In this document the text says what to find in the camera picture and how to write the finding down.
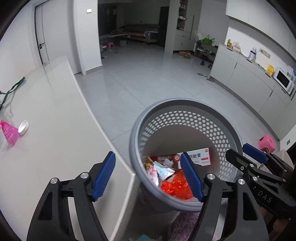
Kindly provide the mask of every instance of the yellow box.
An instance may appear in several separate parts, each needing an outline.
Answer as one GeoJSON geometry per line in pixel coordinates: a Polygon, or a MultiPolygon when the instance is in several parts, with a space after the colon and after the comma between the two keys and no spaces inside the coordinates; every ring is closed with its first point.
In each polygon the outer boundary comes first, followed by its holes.
{"type": "Polygon", "coordinates": [[[267,72],[269,75],[272,76],[272,74],[274,73],[274,67],[273,67],[272,65],[269,65],[269,66],[267,67],[266,72],[267,72]]]}

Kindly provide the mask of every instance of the metal screw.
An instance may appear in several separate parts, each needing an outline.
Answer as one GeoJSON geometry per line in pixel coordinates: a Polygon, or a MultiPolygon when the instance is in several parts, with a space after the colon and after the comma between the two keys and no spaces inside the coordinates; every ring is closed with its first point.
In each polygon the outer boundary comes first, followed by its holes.
{"type": "Polygon", "coordinates": [[[89,176],[89,174],[88,174],[87,172],[84,172],[84,173],[81,173],[81,174],[80,174],[80,177],[81,177],[82,179],[86,179],[86,178],[88,178],[88,176],[89,176]]]}
{"type": "Polygon", "coordinates": [[[56,183],[57,183],[57,178],[55,177],[55,178],[51,179],[51,180],[50,180],[50,183],[51,183],[51,184],[56,184],[56,183]]]}
{"type": "Polygon", "coordinates": [[[210,173],[207,175],[207,178],[210,179],[210,180],[214,180],[216,177],[214,174],[210,173]]]}
{"type": "Polygon", "coordinates": [[[240,185],[244,185],[244,184],[246,183],[244,179],[239,179],[237,182],[238,182],[240,185]]]}

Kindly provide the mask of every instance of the wall socket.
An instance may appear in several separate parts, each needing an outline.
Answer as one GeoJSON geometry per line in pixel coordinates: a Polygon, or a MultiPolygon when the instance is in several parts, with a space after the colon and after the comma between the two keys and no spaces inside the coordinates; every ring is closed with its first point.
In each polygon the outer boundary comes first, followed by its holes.
{"type": "Polygon", "coordinates": [[[267,58],[270,58],[270,54],[267,53],[264,49],[260,48],[259,52],[264,54],[267,58]]]}

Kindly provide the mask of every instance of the microwave oven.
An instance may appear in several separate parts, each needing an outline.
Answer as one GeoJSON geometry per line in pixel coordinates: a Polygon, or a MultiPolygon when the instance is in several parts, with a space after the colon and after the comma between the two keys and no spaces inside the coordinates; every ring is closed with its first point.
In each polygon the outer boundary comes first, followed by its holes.
{"type": "Polygon", "coordinates": [[[288,77],[280,67],[276,67],[273,77],[281,85],[281,87],[290,95],[294,88],[294,83],[292,82],[291,78],[288,77]]]}

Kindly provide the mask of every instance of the green cable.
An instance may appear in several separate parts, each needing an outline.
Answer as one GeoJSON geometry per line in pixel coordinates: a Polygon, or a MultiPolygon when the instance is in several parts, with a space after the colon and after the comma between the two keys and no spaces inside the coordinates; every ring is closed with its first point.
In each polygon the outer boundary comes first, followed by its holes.
{"type": "Polygon", "coordinates": [[[14,86],[12,86],[11,89],[10,89],[7,93],[4,93],[4,92],[1,92],[1,91],[0,91],[0,94],[5,95],[5,96],[4,96],[4,99],[3,99],[3,101],[2,101],[2,103],[0,104],[0,111],[2,110],[2,107],[3,107],[4,103],[5,103],[5,101],[6,101],[7,97],[8,97],[8,95],[11,94],[12,92],[16,91],[17,88],[18,88],[18,87],[19,87],[24,81],[25,81],[25,77],[23,77],[19,82],[17,82],[14,86]]]}

